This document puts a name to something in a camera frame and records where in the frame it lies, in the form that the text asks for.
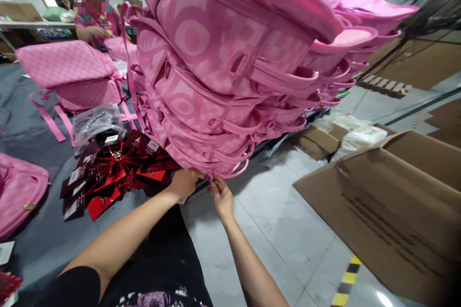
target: worker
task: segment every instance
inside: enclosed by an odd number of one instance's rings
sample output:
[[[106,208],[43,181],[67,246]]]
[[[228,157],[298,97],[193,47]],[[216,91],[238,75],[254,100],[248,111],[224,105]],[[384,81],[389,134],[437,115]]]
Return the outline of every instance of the worker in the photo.
[[[82,0],[75,15],[77,37],[102,52],[104,40],[122,35],[120,17],[109,0]]]
[[[75,257],[48,286],[38,306],[213,306],[177,204],[193,193],[199,178],[203,179],[203,174],[193,169],[176,172],[166,189],[119,219]],[[233,195],[227,183],[216,177],[209,189],[247,305],[288,307],[234,218]],[[136,250],[137,256],[130,260]]]

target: gray table cover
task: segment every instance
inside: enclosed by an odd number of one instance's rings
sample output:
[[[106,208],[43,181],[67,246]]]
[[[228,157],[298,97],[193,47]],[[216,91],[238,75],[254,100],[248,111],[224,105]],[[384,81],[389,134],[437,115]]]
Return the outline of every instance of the gray table cover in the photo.
[[[86,210],[84,217],[64,222],[59,193],[77,160],[69,135],[53,109],[58,102],[56,95],[51,95],[45,108],[68,138],[61,143],[30,102],[29,94],[39,89],[32,80],[22,76],[24,73],[19,65],[0,66],[0,152],[45,168],[52,185],[40,207],[33,211],[15,237],[16,274],[24,279],[15,306],[32,306],[43,288],[72,258],[109,225],[146,200],[142,191],[129,192],[95,222]]]

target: black pants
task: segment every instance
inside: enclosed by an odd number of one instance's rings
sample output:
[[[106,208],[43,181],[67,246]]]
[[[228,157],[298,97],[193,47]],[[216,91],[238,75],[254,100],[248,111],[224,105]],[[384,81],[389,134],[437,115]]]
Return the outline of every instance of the black pants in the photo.
[[[169,257],[183,260],[192,266],[204,281],[202,265],[178,204],[169,209],[150,231],[147,248],[142,250],[141,255],[143,254],[153,258]]]

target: concrete floor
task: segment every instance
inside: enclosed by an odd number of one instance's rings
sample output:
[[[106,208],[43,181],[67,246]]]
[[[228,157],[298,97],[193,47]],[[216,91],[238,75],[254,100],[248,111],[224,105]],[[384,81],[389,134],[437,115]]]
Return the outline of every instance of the concrete floor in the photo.
[[[431,99],[461,85],[461,73],[431,90],[413,89],[395,99],[361,87],[352,88],[338,106],[344,113],[379,123],[396,118],[403,108]],[[428,111],[460,95],[432,106]],[[416,115],[391,126],[402,131],[413,127]],[[423,133],[436,130],[421,121]],[[351,250],[291,186],[319,167],[305,153],[284,143],[276,154],[248,167],[229,180],[234,193],[234,213],[256,253],[274,277],[290,306],[328,307],[353,256]],[[217,307],[246,306],[224,229],[206,190],[194,195],[182,215],[202,263],[205,282]],[[420,306],[390,293],[363,265],[349,297],[350,307]]]

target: yellow and black tape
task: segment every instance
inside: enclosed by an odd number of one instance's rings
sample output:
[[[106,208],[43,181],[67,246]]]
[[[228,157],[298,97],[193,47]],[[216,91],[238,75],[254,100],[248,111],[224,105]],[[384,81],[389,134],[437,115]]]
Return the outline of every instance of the yellow and black tape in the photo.
[[[352,287],[357,279],[357,274],[360,269],[362,262],[357,256],[354,257],[349,262],[349,266],[342,277],[341,284],[338,287],[338,291],[333,298],[331,307],[345,307],[347,305],[347,300],[349,299],[349,294],[351,293]]]

